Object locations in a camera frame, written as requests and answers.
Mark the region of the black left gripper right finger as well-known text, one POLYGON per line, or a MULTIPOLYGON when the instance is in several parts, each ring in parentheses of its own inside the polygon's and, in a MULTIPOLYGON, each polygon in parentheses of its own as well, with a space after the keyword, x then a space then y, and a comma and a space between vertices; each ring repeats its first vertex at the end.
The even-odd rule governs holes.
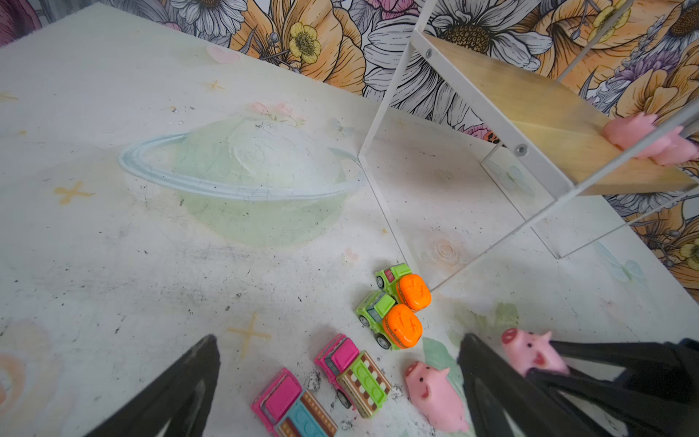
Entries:
POLYGON ((527 436, 591 436, 582 422, 525 380, 477 335, 464 336, 458 364, 478 436, 512 436, 509 421, 527 436))

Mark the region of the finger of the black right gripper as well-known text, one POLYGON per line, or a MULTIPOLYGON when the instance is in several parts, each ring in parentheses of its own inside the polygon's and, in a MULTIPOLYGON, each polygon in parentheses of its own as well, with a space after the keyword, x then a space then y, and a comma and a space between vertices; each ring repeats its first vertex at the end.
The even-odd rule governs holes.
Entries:
POLYGON ((697 436, 698 396, 678 401, 635 391, 615 382, 580 375, 532 370, 527 379, 548 394, 563 393, 587 401, 626 424, 631 436, 697 436))
POLYGON ((552 342, 568 358, 621 367, 615 384, 633 391, 696 391, 698 342, 552 342))

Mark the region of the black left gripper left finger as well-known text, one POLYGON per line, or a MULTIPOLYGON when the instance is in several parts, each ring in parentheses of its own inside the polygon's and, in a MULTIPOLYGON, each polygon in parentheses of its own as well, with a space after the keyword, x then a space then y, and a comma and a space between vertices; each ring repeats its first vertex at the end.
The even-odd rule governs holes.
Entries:
POLYGON ((201 436, 220 374, 217 337, 192 346, 89 436, 201 436))

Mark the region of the pink pig toy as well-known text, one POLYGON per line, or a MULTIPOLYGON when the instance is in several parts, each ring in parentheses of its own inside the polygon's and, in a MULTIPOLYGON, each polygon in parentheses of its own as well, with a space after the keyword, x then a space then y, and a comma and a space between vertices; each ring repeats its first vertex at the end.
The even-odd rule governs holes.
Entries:
MULTIPOLYGON (((603 136, 620 149, 631 149, 637 142, 655 131, 657 114, 640 112, 632 117, 616 118, 603 128, 603 136)), ((684 127, 675 127, 669 133, 659 138, 652 145, 635 155, 636 158, 653 158, 669 149, 673 144, 673 135, 679 135, 684 127)))
POLYGON ((450 371, 425 362, 410 364, 404 373, 409 399, 437 431, 467 433, 470 426, 461 397, 449 382, 450 371))
POLYGON ((531 369, 569 375, 567 364, 550 344, 551 338, 551 331, 538 335, 517 328, 507 329, 501 336, 509 363, 522 377, 531 369))

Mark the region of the pink truck blue bed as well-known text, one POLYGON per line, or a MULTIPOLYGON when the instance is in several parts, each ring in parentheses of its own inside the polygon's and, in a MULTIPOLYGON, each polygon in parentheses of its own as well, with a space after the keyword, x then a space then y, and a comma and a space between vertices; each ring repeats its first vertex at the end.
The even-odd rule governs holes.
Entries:
POLYGON ((283 368, 251 404, 271 436, 333 437, 338 426, 314 395, 283 368))

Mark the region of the pink truck green bed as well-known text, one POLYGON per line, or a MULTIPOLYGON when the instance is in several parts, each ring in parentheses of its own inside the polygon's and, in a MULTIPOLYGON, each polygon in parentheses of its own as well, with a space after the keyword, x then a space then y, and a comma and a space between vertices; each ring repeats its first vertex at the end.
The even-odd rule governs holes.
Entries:
POLYGON ((314 362, 327 376, 340 403, 363 419, 373 418, 389 400, 391 384, 367 353, 340 333, 326 344, 314 362))

